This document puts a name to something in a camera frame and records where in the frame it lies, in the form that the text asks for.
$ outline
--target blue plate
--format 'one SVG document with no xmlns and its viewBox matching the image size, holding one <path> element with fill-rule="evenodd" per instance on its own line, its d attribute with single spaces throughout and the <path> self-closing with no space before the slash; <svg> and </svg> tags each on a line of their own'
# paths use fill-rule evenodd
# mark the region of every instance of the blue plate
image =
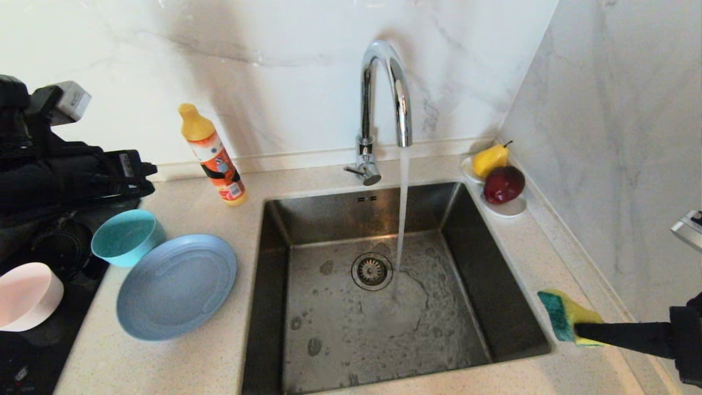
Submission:
<svg viewBox="0 0 702 395">
<path fill-rule="evenodd" d="M 117 318 L 141 340 L 181 336 L 222 306 L 237 277 L 237 256 L 212 235 L 185 235 L 146 254 L 119 290 Z"/>
</svg>

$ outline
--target drain strainer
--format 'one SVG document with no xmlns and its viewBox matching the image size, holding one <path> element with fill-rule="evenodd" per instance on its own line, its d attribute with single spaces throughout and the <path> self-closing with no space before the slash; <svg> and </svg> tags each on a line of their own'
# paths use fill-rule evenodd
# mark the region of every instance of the drain strainer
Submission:
<svg viewBox="0 0 702 395">
<path fill-rule="evenodd" d="M 367 291 L 385 288 L 392 280 L 392 264 L 383 255 L 367 252 L 356 258 L 351 267 L 356 285 Z"/>
</svg>

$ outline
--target blue bowl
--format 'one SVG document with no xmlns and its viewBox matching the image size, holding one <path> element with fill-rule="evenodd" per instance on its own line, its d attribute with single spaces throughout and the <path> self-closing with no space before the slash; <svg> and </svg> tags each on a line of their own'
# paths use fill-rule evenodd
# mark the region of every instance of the blue bowl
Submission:
<svg viewBox="0 0 702 395">
<path fill-rule="evenodd" d="M 132 267 L 164 241 L 166 232 L 153 214 L 129 210 L 108 219 L 95 232 L 91 249 L 115 266 Z"/>
</svg>

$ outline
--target running water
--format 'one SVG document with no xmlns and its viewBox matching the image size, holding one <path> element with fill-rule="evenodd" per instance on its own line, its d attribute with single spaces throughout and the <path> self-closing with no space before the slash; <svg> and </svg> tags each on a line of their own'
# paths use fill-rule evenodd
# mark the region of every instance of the running water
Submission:
<svg viewBox="0 0 702 395">
<path fill-rule="evenodd" d="M 404 242 L 404 220 L 407 211 L 407 184 L 409 183 L 409 157 L 411 147 L 399 149 L 399 232 L 397 233 L 397 260 L 395 273 L 402 271 L 402 243 Z M 397 283 L 393 296 L 397 295 Z"/>
</svg>

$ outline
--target faucet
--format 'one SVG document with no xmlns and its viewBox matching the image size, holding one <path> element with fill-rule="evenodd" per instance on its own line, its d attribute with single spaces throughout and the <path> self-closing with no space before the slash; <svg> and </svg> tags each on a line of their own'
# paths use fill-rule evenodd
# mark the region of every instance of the faucet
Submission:
<svg viewBox="0 0 702 395">
<path fill-rule="evenodd" d="M 409 89 L 404 76 L 402 62 L 397 52 L 385 41 L 373 41 L 363 56 L 361 69 L 361 134 L 356 137 L 356 168 L 346 166 L 345 171 L 357 175 L 363 185 L 370 186 L 380 181 L 380 170 L 373 153 L 374 138 L 371 136 L 371 82 L 373 64 L 376 60 L 385 67 L 390 79 L 392 99 L 395 104 L 397 146 L 412 145 L 412 116 L 409 104 Z"/>
</svg>

